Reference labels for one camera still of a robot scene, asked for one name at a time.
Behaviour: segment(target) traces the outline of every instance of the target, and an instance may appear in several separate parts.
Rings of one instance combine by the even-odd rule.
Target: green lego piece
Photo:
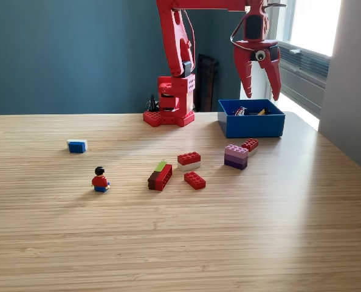
[[[159,163],[159,165],[156,167],[155,171],[156,171],[156,172],[161,172],[161,171],[164,169],[164,167],[166,166],[166,164],[167,164],[167,162],[162,161],[162,162]]]

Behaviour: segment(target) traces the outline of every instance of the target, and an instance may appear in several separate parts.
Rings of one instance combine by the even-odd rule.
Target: red shirt
[[[91,184],[95,187],[107,187],[108,181],[104,176],[95,176],[91,181]]]

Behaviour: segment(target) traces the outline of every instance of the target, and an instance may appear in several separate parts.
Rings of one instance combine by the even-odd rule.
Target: red robot base
[[[146,111],[143,119],[152,127],[178,125],[184,127],[195,120],[193,98],[195,75],[188,77],[159,77],[159,111]]]

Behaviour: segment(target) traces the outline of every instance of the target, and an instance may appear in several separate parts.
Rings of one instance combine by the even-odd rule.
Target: purple lego brick
[[[225,148],[225,154],[232,155],[244,159],[248,157],[248,149],[238,147],[236,145],[228,145]]]
[[[224,164],[227,165],[227,166],[234,167],[235,169],[240,169],[240,170],[244,170],[248,166],[248,162],[246,162],[245,164],[239,164],[239,163],[235,163],[233,161],[226,160],[226,159],[224,161]]]
[[[248,157],[245,157],[244,159],[236,157],[236,156],[232,156],[229,154],[225,154],[224,156],[225,160],[230,160],[232,162],[238,163],[238,164],[245,164],[248,162]]]

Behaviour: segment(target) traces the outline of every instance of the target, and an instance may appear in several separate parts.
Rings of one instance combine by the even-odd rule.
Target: white lego brick
[[[182,165],[178,162],[178,169],[180,169],[183,172],[187,172],[192,169],[197,169],[198,167],[201,167],[201,162],[195,162],[187,165]]]
[[[84,147],[86,148],[86,150],[88,149],[88,141],[87,141],[87,140],[69,139],[69,140],[67,140],[67,148],[69,148],[70,142],[81,142],[81,143],[84,143]]]
[[[253,155],[256,154],[256,152],[258,151],[259,146],[257,146],[255,149],[253,149],[251,152],[248,152],[248,157],[252,157]]]

